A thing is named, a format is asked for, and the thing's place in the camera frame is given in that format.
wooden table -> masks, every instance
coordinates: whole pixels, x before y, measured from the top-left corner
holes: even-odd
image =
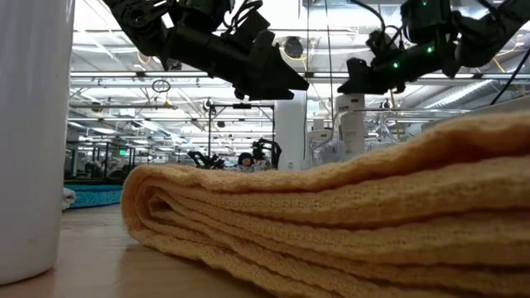
[[[123,227],[119,206],[67,210],[55,269],[0,286],[0,297],[271,297],[198,262],[145,248]]]

knit blanket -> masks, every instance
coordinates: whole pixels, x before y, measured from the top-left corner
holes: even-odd
[[[308,171],[140,166],[122,211],[143,245],[276,296],[530,296],[530,114]]]

teal mat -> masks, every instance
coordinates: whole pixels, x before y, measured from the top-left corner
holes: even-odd
[[[122,196],[121,185],[65,185],[75,191],[75,202],[70,209],[119,204]]]

white cloth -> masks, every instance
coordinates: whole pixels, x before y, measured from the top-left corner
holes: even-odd
[[[75,191],[63,187],[63,210],[68,209],[75,202]]]

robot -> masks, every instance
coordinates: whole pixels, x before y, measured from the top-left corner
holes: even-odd
[[[279,45],[272,45],[270,24],[258,12],[262,1],[244,0],[221,36],[212,32],[224,22],[224,14],[232,12],[233,0],[104,2],[132,43],[144,55],[159,57],[165,70],[181,61],[232,83],[238,99],[292,99],[289,89],[309,87],[283,61]]]
[[[342,94],[385,94],[390,89],[399,93],[406,82],[438,70],[454,78],[462,66],[489,63],[530,20],[528,0],[504,0],[497,7],[477,0],[489,9],[479,20],[451,11],[451,0],[407,0],[401,6],[402,26],[391,38],[376,11],[350,1],[378,15],[382,25],[366,42],[375,54],[370,66],[356,58],[348,60],[349,80],[338,90]],[[234,0],[104,2],[132,43],[144,55],[159,57],[165,70],[176,61],[186,63],[232,83],[238,99],[292,99],[289,89],[309,87],[282,60],[279,45],[272,46],[270,23],[258,12],[262,0],[244,0],[230,24],[224,15],[233,11]],[[165,25],[163,17],[174,25]],[[228,30],[216,36],[213,31],[221,23]],[[400,40],[396,46],[402,35],[416,45],[406,49]]]

